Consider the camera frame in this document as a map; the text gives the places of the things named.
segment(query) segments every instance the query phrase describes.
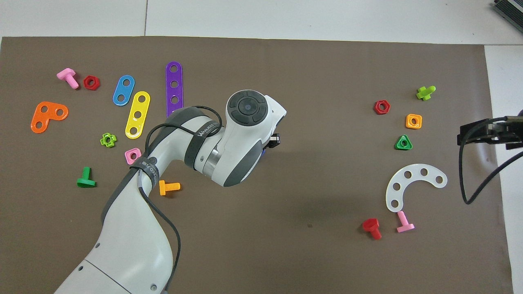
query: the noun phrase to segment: velcro strap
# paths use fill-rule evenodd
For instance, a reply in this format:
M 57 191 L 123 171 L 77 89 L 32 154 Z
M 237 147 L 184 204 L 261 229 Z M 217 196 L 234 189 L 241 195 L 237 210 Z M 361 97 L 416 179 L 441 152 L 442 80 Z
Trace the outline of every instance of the velcro strap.
M 148 159 L 147 157 L 137 158 L 129 168 L 139 168 L 145 172 L 145 174 L 151 179 L 152 187 L 158 184 L 158 175 L 160 174 L 156 165 L 156 158 L 152 157 Z
M 198 155 L 198 152 L 200 152 L 200 148 L 205 142 L 205 139 L 219 126 L 220 124 L 214 120 L 208 121 L 198 131 L 196 131 L 194 135 L 192 135 L 191 142 L 189 143 L 189 146 L 187 146 L 187 151 L 185 152 L 184 162 L 188 167 L 192 169 L 195 168 L 196 156 Z

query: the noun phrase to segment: orange bolt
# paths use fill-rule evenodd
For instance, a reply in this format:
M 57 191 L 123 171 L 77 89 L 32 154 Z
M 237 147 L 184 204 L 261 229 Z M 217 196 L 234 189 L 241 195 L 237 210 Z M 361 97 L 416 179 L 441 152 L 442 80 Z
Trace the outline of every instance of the orange bolt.
M 160 180 L 160 195 L 162 196 L 165 196 L 166 191 L 178 191 L 180 189 L 180 183 L 166 184 L 164 180 Z

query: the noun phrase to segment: red hexagonal nut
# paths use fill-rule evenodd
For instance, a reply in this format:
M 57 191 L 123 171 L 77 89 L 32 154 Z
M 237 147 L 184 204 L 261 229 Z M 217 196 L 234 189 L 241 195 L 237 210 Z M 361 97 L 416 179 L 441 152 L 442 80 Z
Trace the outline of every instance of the red hexagonal nut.
M 84 79 L 84 87 L 89 90 L 96 90 L 100 86 L 100 79 L 93 76 L 88 75 Z
M 391 109 L 391 105 L 387 100 L 378 100 L 376 101 L 376 104 L 374 104 L 374 111 L 376 111 L 379 115 L 384 115 Z

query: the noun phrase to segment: white table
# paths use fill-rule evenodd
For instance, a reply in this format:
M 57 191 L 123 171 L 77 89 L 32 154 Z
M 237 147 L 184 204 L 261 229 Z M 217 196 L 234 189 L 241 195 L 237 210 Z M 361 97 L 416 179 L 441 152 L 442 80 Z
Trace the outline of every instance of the white table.
M 2 36 L 200 36 L 484 44 L 489 45 L 485 55 L 493 116 L 517 115 L 523 109 L 523 33 L 495 13 L 492 4 L 487 0 L 4 0 L 0 41 Z M 498 163 L 516 152 L 497 146 Z M 501 172 L 501 185 L 518 294 L 523 293 L 523 181 L 516 171 L 523 171 L 522 160 Z

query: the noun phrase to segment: orange square nut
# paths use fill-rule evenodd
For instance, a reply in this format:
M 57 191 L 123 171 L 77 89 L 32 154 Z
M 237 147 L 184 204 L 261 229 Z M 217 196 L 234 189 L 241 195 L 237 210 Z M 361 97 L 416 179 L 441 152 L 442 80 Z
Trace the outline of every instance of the orange square nut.
M 421 129 L 422 128 L 422 116 L 409 114 L 407 115 L 407 121 L 405 126 L 409 129 Z

